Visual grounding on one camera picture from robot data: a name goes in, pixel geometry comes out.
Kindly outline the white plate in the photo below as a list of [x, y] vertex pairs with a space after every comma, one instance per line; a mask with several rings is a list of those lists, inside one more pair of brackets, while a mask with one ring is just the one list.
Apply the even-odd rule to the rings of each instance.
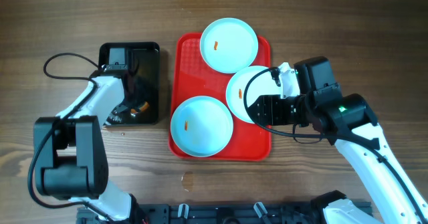
[[246, 22], [226, 17], [210, 23], [199, 42], [205, 63], [223, 74], [234, 74], [250, 66], [258, 53], [255, 31]]
[[170, 130], [181, 151], [194, 157], [208, 157], [228, 145], [233, 134], [233, 119], [218, 99], [195, 96], [182, 102], [173, 112]]
[[[265, 66], [249, 66], [239, 70], [230, 79], [226, 88], [226, 101], [230, 111], [238, 117], [240, 120], [253, 124], [253, 121], [245, 111], [243, 98], [239, 99], [239, 89], [244, 93], [245, 87], [248, 81], [254, 75], [266, 70], [268, 67]], [[259, 96], [262, 95], [277, 95], [280, 94], [280, 89], [276, 86], [272, 80], [271, 74], [266, 72], [258, 76], [250, 85], [247, 91], [247, 105], [253, 104]]]

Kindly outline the orange green sponge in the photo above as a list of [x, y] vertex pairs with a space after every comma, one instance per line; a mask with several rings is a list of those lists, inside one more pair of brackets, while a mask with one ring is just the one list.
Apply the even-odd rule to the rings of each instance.
[[131, 114], [139, 114], [141, 112], [146, 111], [150, 107], [150, 104], [148, 102], [145, 102], [144, 104], [141, 104], [139, 106], [135, 106], [130, 109]]

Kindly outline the white plate top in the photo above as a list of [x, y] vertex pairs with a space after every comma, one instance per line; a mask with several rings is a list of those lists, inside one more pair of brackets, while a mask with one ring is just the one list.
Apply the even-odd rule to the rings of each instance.
[[223, 74], [234, 74], [250, 66], [258, 53], [255, 31], [246, 22], [226, 17], [210, 23], [199, 42], [205, 63]]

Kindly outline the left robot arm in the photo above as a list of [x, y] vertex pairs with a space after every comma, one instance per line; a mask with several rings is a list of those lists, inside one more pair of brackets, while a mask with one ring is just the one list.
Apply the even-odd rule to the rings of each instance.
[[34, 124], [34, 154], [27, 175], [30, 197], [48, 209], [83, 205], [105, 223], [144, 223], [135, 197], [108, 179], [101, 128], [123, 103], [132, 64], [125, 48], [86, 78], [88, 87], [65, 110]]

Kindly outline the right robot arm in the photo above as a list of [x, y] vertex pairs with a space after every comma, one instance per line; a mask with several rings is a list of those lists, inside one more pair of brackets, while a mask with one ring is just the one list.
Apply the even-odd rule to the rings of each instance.
[[300, 144], [327, 140], [363, 182], [385, 223], [426, 223], [427, 202], [392, 153], [376, 114], [359, 94], [343, 96], [324, 56], [262, 70], [280, 94], [244, 109], [258, 127]]

